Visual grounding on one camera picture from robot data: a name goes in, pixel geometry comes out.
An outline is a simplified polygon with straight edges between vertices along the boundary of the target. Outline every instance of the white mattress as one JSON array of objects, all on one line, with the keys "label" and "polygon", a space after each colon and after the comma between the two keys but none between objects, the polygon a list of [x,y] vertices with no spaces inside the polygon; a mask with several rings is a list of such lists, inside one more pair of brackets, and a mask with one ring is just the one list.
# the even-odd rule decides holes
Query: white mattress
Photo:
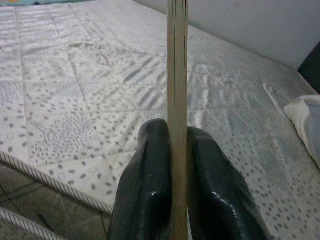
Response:
[{"label": "white mattress", "polygon": [[[140,126],[166,118],[166,16],[95,0],[1,7],[0,23],[1,160],[110,210]],[[313,91],[193,27],[188,71],[188,124],[241,171],[270,233],[318,240],[320,172],[283,112]]]}]

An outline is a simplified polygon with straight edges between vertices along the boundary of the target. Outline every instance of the bed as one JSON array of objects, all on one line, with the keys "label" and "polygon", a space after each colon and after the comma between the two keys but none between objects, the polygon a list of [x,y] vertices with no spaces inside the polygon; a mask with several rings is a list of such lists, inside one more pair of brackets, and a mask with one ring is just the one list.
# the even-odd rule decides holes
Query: bed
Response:
[{"label": "bed", "polygon": [[[95,0],[0,7],[0,22],[0,160],[111,213],[140,126],[167,117],[166,16]],[[188,33],[188,125],[241,171],[275,239],[319,239],[319,169],[283,110],[315,92],[295,70]]]}]

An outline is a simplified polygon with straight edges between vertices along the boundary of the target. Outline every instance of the white wall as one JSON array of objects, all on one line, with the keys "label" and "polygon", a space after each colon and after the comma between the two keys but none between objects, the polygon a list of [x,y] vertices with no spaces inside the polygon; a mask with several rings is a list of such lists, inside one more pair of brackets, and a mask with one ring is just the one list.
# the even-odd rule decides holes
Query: white wall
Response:
[{"label": "white wall", "polygon": [[[167,0],[135,0],[165,13]],[[189,0],[190,23],[298,69],[320,41],[320,0]]]}]

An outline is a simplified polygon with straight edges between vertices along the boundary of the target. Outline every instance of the wooden slat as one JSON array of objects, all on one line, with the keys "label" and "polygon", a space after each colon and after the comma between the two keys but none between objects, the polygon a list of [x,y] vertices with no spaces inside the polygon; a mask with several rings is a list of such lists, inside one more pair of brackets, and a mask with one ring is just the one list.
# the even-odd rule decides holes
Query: wooden slat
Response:
[{"label": "wooden slat", "polygon": [[168,0],[167,100],[171,141],[171,240],[188,239],[187,46],[188,0]]}]

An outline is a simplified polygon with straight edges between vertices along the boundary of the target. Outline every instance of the white pillow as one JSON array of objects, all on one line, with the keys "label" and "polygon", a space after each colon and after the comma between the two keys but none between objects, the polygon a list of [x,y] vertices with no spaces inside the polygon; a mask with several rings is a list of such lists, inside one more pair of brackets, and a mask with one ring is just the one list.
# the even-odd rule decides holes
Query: white pillow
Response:
[{"label": "white pillow", "polygon": [[284,112],[320,168],[320,95],[298,97]]}]

